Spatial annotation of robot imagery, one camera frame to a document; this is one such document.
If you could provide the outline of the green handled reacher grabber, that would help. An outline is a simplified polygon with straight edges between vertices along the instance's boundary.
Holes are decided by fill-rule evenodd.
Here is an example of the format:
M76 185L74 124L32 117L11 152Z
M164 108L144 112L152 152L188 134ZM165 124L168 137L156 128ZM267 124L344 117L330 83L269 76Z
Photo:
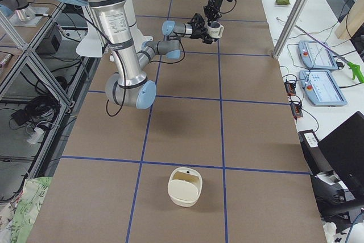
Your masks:
M340 60L342 60L344 63L346 63L349 67L349 69L351 69L352 74L353 74L353 80L355 78L357 78L359 80L360 83L364 83L364 76L361 72L360 66L358 64L354 64L348 60L346 60L342 55L338 54L337 52L335 52L334 50L332 50L329 46L327 46L324 42L321 42L320 40L316 39L315 37L313 37L311 34L309 34L308 32L306 32L305 30L303 30L301 27L299 27L298 25L295 25L295 27L300 30L301 32L305 33L306 35L308 35L312 40L314 40L316 43L318 43L319 45L321 45L322 47L324 47L326 50L328 50L329 52L331 52L333 55L337 56Z

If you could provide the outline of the lower blue teach pendant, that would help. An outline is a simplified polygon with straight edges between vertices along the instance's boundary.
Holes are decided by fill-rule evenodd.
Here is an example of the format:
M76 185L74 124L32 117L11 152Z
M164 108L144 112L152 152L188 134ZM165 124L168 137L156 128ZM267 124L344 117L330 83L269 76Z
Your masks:
M300 70L298 81L314 106L345 106L348 103L327 69Z

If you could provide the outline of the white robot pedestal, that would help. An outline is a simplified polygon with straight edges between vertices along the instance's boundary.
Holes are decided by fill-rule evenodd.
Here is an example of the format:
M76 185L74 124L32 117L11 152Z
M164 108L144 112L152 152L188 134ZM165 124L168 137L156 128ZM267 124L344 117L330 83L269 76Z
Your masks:
M142 44L147 41L152 41L152 36L145 36L142 34L137 26L137 21L134 13L126 13L127 22L134 39L134 46L136 52L142 49ZM84 57L102 57L104 50L102 49L105 44L102 44L98 31L87 22L88 32L78 44L76 53Z

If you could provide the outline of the black laptop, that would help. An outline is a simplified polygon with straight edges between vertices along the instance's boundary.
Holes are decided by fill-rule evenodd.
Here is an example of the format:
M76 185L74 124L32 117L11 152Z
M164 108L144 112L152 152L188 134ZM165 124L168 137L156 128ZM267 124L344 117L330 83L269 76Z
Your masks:
M355 112L318 146L332 169L352 192L363 197L363 114Z

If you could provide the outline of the cream oval bin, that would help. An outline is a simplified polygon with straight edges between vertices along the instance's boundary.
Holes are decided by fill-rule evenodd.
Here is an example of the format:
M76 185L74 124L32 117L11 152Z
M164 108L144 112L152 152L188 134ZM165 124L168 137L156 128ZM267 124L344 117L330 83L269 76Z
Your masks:
M200 198L202 176L194 169L178 167L169 177L167 191L173 203L181 207L191 207Z

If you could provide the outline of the white mug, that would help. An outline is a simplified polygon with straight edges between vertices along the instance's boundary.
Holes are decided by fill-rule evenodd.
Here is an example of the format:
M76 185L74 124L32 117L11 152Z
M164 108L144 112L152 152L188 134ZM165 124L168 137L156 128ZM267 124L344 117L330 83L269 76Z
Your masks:
M224 26L218 21L212 21L212 25L206 25L206 28L209 36L215 39L221 38L224 32Z

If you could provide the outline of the green cloth pouch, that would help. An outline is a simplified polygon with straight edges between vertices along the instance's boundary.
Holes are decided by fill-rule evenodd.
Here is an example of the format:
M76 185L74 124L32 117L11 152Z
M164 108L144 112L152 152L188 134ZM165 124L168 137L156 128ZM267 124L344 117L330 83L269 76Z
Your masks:
M275 0L275 3L278 6L286 6L286 5L290 5L290 0Z

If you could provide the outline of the upper blue teach pendant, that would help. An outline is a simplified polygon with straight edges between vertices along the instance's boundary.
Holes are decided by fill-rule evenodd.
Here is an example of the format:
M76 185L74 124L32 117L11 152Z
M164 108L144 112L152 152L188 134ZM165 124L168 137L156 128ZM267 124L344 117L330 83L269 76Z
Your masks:
M312 40L301 40L298 43L298 50L303 64L308 69L338 70L333 54Z

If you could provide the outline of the blue teach pendant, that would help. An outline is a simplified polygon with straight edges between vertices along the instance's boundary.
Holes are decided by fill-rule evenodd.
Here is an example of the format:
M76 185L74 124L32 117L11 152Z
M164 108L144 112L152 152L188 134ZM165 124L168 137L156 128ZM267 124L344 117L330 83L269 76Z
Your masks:
M301 40L298 43L298 50L303 64L308 69L338 70L333 54L312 40Z
M327 69L300 70L298 81L314 106L345 106L348 103Z

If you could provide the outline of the green patterned cloth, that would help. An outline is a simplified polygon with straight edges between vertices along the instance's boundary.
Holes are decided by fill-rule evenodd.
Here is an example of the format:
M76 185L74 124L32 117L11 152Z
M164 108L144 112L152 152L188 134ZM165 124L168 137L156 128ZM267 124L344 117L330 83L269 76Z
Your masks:
M1 242L26 242L51 185L49 176L26 179L20 194L1 207Z

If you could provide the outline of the aluminium frame post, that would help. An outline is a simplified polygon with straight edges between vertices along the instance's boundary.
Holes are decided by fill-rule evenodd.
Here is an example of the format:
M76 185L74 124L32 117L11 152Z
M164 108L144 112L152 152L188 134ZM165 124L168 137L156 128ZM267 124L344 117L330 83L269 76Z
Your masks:
M288 19L282 29L282 32L279 36L279 39L275 45L275 48L272 52L272 57L274 59L278 59L287 40L288 37L290 36L292 30L294 29L296 22L306 4L307 0L296 0L293 8L288 16Z

